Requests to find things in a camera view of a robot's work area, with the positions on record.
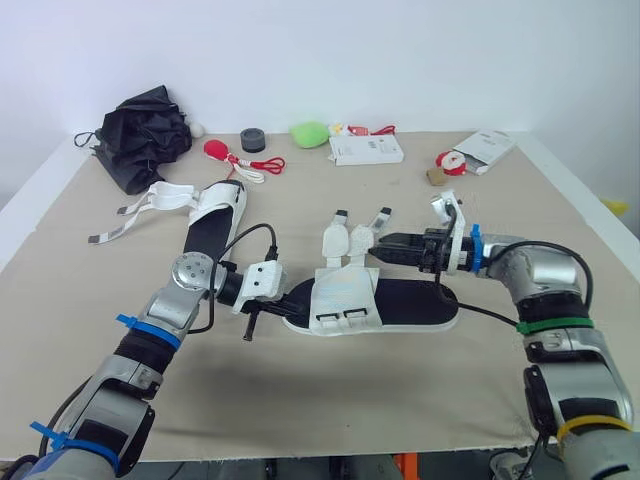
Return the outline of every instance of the white ball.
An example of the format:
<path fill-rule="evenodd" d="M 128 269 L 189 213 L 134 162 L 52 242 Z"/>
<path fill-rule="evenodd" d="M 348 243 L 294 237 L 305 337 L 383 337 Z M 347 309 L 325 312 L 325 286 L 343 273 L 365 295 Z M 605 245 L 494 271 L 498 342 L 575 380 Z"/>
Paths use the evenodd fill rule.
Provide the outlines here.
<path fill-rule="evenodd" d="M 200 138 L 204 135 L 204 127 L 197 122 L 192 122 L 189 124 L 189 131 L 191 132 L 191 136 L 193 138 Z"/>

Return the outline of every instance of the green cable tie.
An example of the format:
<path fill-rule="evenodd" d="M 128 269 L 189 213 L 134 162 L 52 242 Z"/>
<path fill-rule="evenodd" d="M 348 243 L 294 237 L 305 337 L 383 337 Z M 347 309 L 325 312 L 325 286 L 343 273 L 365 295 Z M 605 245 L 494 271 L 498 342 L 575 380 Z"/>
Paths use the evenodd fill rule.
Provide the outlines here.
<path fill-rule="evenodd" d="M 530 333 L 536 333 L 540 330 L 548 330 L 551 328 L 565 328 L 565 327 L 591 327 L 593 328 L 593 320 L 590 318 L 580 317 L 563 317 L 563 318 L 550 318 L 549 320 L 542 320 L 536 323 L 524 323 L 520 322 L 516 326 L 516 330 L 523 335 L 529 335 Z"/>

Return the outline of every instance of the white wall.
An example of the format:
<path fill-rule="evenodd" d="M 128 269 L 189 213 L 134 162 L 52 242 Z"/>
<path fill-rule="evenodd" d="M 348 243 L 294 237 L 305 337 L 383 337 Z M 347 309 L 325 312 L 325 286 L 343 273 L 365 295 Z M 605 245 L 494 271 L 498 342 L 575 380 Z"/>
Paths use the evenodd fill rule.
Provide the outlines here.
<path fill-rule="evenodd" d="M 637 5 L 12 2 L 0 20 L 0 195 L 15 191 L 64 135 L 98 127 L 119 102 L 164 83 L 210 131 L 286 131 L 307 119 L 535 129 L 596 193 L 633 200 L 638 58 L 629 42 L 638 35 Z M 596 108 L 606 114 L 585 114 Z M 574 115 L 580 121 L 568 122 Z M 601 124 L 615 135 L 585 143 L 583 132 L 592 136 Z M 612 148 L 616 168 L 601 182 L 593 165 Z"/>

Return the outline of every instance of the white box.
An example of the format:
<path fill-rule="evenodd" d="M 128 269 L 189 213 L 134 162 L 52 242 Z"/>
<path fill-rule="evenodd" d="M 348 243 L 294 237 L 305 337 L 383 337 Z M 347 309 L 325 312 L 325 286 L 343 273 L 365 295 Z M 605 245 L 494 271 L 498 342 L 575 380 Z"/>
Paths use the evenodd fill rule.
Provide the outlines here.
<path fill-rule="evenodd" d="M 467 171 L 482 175 L 509 153 L 515 144 L 506 133 L 479 130 L 453 149 L 466 157 Z"/>
<path fill-rule="evenodd" d="M 329 138 L 336 165 L 400 163 L 404 153 L 393 135 L 338 136 Z"/>

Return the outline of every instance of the yellow cable tie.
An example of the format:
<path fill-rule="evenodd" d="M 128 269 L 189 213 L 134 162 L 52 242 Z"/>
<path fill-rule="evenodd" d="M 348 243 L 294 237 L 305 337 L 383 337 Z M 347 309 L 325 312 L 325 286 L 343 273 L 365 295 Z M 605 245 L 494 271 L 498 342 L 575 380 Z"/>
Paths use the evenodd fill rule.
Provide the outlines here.
<path fill-rule="evenodd" d="M 609 417 L 607 415 L 583 415 L 581 417 L 572 418 L 558 429 L 558 433 L 556 434 L 558 444 L 562 442 L 562 439 L 571 430 L 585 425 L 614 425 L 628 430 L 629 432 L 632 431 L 631 426 L 627 422 L 616 417 Z"/>

